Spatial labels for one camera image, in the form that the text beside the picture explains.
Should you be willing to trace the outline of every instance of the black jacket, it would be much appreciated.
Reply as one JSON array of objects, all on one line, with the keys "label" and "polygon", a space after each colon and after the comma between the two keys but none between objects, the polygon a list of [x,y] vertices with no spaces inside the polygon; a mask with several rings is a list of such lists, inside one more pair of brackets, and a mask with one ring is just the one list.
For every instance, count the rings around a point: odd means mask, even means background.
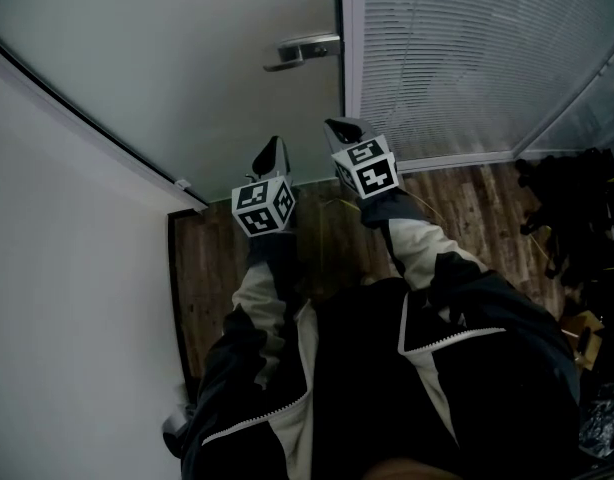
[{"label": "black jacket", "polygon": [[295,237],[252,240],[183,478],[360,478],[403,456],[464,478],[566,477],[578,380],[553,317],[402,191],[361,205],[404,280],[299,309]]}]

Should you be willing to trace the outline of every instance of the white wall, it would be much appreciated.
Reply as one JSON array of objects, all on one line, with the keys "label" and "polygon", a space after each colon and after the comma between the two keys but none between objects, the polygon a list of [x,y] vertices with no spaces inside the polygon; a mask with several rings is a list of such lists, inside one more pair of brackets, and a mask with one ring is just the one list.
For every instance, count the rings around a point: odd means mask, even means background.
[{"label": "white wall", "polygon": [[331,178],[338,59],[266,73],[281,40],[335,32],[335,0],[0,0],[0,38],[60,93],[207,201],[272,135],[296,183]]},{"label": "white wall", "polygon": [[3,76],[0,480],[177,478],[166,214],[185,205]]}]

